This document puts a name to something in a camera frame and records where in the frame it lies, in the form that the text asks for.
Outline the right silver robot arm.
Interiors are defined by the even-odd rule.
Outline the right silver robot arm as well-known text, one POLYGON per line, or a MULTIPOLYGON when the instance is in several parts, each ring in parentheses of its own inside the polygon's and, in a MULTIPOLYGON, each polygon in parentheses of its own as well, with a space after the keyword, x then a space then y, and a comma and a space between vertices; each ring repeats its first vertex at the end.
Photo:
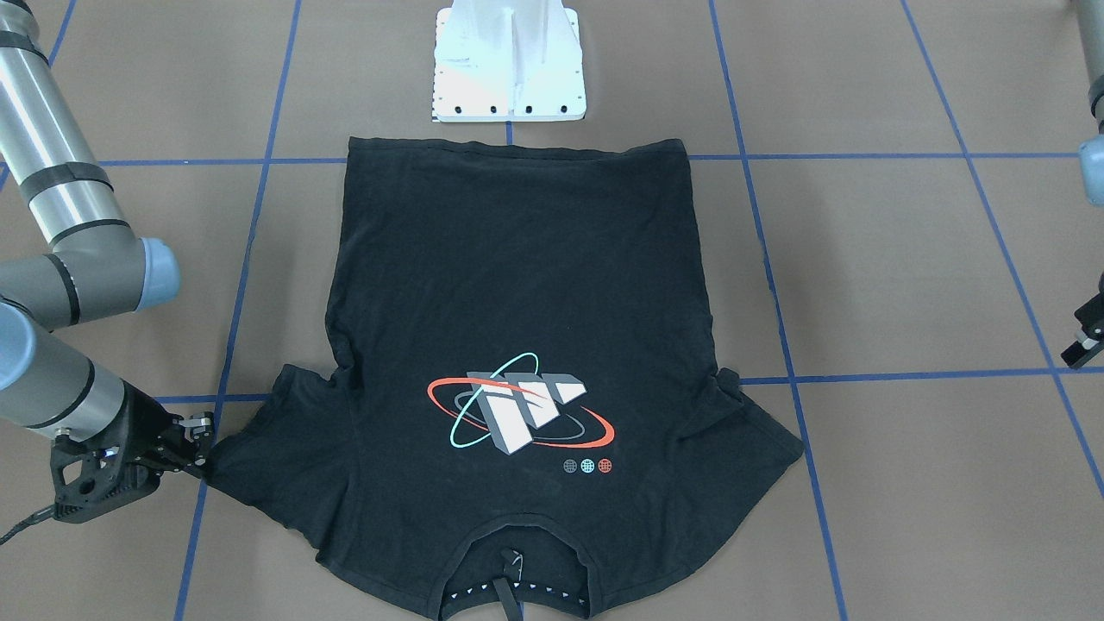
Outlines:
POLYGON ((144 433, 119 444, 123 459, 197 471, 209 454, 209 420, 169 414, 56 335, 168 303, 181 278, 173 251, 136 235, 123 215, 39 36, 30 7, 4 1, 3 164, 47 251, 3 263, 3 420, 91 442, 129 419, 144 433))

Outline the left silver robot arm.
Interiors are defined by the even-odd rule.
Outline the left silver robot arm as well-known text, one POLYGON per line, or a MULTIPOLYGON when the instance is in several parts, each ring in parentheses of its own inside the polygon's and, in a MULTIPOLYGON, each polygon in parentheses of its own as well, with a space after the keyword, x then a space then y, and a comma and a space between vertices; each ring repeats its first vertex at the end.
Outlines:
MULTIPOLYGON (((1079 38, 1085 69, 1087 69, 1089 114, 1096 126, 1096 135, 1082 143, 1078 149, 1082 185, 1089 204, 1103 207, 1103 3, 1101 1, 1072 1, 1076 15, 1079 38)), ((1071 369, 1080 369, 1098 356, 1103 347, 1103 278, 1097 292, 1074 310, 1079 323, 1076 338, 1062 351, 1062 361, 1071 369)))

